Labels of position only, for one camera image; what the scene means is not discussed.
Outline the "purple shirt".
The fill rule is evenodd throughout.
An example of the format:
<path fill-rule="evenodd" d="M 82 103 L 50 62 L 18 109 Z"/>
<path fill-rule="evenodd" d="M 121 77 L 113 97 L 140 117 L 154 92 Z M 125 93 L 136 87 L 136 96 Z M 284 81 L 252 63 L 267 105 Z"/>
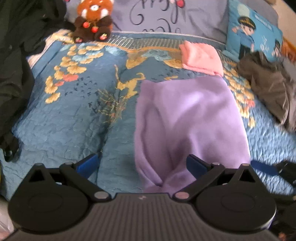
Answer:
<path fill-rule="evenodd" d="M 145 80 L 135 118 L 134 160 L 144 192 L 174 194 L 191 184 L 191 154 L 227 168 L 250 162 L 243 120 L 222 77 Z"/>

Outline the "white puffy garment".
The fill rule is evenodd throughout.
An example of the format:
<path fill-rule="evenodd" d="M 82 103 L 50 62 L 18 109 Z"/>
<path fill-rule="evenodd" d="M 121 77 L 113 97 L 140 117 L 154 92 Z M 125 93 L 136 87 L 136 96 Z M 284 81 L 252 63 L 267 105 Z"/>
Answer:
<path fill-rule="evenodd" d="M 14 226 L 8 214 L 8 202 L 1 197 L 0 201 L 0 239 L 4 240 L 14 232 Z"/>

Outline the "grey brown garment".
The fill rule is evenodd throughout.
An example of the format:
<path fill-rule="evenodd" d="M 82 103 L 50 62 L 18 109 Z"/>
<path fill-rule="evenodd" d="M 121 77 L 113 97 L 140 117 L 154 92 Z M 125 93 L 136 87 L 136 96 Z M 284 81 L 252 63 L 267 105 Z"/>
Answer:
<path fill-rule="evenodd" d="M 237 63 L 237 72 L 278 122 L 295 132 L 295 65 L 280 57 L 270 62 L 263 52 L 248 53 Z"/>

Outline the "blue floral quilt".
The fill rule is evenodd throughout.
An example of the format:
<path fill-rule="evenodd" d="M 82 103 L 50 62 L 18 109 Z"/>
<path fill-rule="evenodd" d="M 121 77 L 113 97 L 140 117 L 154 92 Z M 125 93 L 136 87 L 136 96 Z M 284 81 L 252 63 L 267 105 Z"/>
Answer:
<path fill-rule="evenodd" d="M 161 33 L 115 33 L 105 43 L 75 44 L 60 30 L 42 54 L 29 58 L 35 86 L 27 109 L 13 127 L 16 156 L 1 160 L 1 195 L 11 199 L 36 163 L 56 168 L 98 154 L 90 181 L 110 194 L 140 193 L 144 186 L 134 160 L 135 110 L 143 81 L 163 82 L 216 76 L 182 67 L 184 41 L 213 46 L 247 134 L 250 162 L 295 162 L 295 133 L 276 118 L 236 72 L 225 44 L 206 37 Z M 295 194 L 280 176 L 255 170 L 270 192 Z"/>

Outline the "pink folded cloth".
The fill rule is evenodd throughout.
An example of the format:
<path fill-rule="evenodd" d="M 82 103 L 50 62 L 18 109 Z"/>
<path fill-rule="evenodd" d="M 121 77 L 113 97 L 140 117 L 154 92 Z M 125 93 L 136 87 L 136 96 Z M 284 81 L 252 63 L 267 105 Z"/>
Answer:
<path fill-rule="evenodd" d="M 182 67 L 194 72 L 223 77 L 223 66 L 216 49 L 205 43 L 184 41 L 179 45 Z"/>

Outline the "blue cartoon police pillow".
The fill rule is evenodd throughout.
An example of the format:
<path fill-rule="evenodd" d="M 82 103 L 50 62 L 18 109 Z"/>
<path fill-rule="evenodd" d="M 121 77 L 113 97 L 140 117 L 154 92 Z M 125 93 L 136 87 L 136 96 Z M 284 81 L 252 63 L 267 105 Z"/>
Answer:
<path fill-rule="evenodd" d="M 223 54 L 238 62 L 246 54 L 262 51 L 268 61 L 281 56 L 282 31 L 240 1 L 229 1 L 229 23 Z"/>

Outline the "grey blue printed pillow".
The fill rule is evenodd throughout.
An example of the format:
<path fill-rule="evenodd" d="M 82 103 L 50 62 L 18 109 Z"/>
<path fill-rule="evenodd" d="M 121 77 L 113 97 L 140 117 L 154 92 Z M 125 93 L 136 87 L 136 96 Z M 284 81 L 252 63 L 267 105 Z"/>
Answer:
<path fill-rule="evenodd" d="M 188 34 L 226 42 L 230 1 L 114 1 L 113 29 Z"/>

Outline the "black jacket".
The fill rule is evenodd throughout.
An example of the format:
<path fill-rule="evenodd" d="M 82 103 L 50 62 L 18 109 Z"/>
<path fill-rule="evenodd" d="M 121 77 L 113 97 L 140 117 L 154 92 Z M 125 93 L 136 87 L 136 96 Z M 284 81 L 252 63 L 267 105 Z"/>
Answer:
<path fill-rule="evenodd" d="M 1 150 L 7 162 L 19 149 L 11 129 L 35 83 L 27 57 L 43 51 L 65 14 L 64 1 L 1 1 Z"/>

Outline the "red panda plush toy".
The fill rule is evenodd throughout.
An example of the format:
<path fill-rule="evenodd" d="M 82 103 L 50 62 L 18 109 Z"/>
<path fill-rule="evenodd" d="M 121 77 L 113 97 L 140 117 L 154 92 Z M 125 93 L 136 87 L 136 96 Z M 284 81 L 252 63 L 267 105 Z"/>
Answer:
<path fill-rule="evenodd" d="M 74 42 L 108 41 L 113 27 L 113 5 L 114 1 L 111 0 L 80 1 L 74 21 L 75 31 L 72 34 Z"/>

